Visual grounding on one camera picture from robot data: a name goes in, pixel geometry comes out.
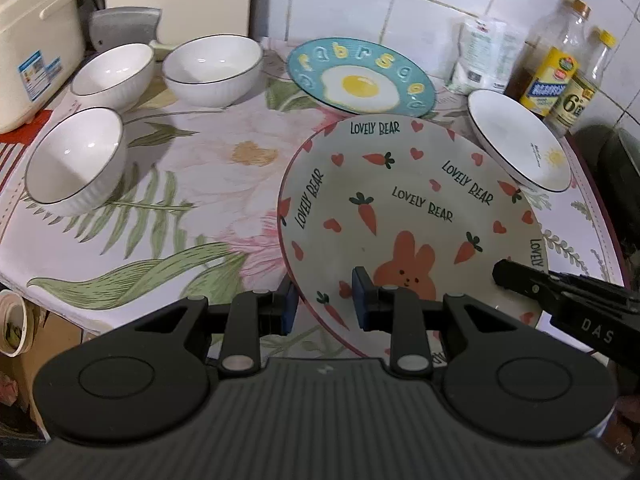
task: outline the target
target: white appliance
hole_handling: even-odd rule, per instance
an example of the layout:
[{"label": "white appliance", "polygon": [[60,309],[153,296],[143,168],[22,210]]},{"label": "white appliance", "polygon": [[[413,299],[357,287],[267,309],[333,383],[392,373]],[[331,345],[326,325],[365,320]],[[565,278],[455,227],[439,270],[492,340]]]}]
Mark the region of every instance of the white appliance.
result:
[{"label": "white appliance", "polygon": [[0,134],[31,121],[83,56],[76,0],[0,0]]}]

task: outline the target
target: sun illustration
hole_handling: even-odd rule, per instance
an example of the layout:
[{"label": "sun illustration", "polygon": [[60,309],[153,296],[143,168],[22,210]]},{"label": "sun illustration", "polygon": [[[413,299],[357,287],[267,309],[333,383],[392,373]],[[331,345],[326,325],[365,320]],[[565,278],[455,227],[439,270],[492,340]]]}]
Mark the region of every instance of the sun illustration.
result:
[{"label": "sun illustration", "polygon": [[556,168],[560,168],[564,164],[564,152],[562,150],[558,150],[557,148],[551,148],[545,155],[546,161],[555,166]]}]

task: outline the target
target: white packet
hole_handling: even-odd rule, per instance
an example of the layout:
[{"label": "white packet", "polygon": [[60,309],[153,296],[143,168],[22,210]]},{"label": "white packet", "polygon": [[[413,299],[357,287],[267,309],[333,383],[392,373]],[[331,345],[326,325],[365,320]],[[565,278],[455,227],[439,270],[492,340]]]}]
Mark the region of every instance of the white packet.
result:
[{"label": "white packet", "polygon": [[473,90],[504,92],[525,35],[492,18],[467,18],[460,32],[460,57],[447,89],[468,95]]}]

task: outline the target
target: plate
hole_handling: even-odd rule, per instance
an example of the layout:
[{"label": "plate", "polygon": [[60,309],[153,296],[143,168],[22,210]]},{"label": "plate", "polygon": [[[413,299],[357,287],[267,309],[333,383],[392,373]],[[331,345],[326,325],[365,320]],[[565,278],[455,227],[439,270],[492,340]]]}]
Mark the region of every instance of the plate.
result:
[{"label": "plate", "polygon": [[529,203],[484,151],[436,124],[384,114],[321,130],[285,173],[278,219],[306,304],[361,355],[385,357],[390,337],[358,327],[356,266],[378,285],[408,286],[424,299],[462,292],[525,320],[540,312],[491,276],[502,258],[547,270]]},{"label": "plate", "polygon": [[567,190],[571,167],[553,133],[520,103],[490,90],[469,95],[469,114],[482,147],[515,180],[550,192]]},{"label": "plate", "polygon": [[435,105],[433,84],[420,67],[369,41],[307,41],[289,54],[287,71],[311,97],[354,114],[419,117]]}]

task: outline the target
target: bottle label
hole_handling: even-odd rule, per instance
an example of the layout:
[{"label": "bottle label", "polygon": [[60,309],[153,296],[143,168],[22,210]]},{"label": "bottle label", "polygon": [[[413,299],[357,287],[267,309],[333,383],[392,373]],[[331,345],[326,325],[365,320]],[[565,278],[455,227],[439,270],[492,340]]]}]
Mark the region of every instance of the bottle label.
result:
[{"label": "bottle label", "polygon": [[569,81],[562,96],[558,99],[551,114],[567,128],[573,126],[580,114],[596,95],[597,89],[579,75]]},{"label": "bottle label", "polygon": [[520,104],[545,117],[576,70],[578,61],[575,57],[552,47],[520,99]]}]

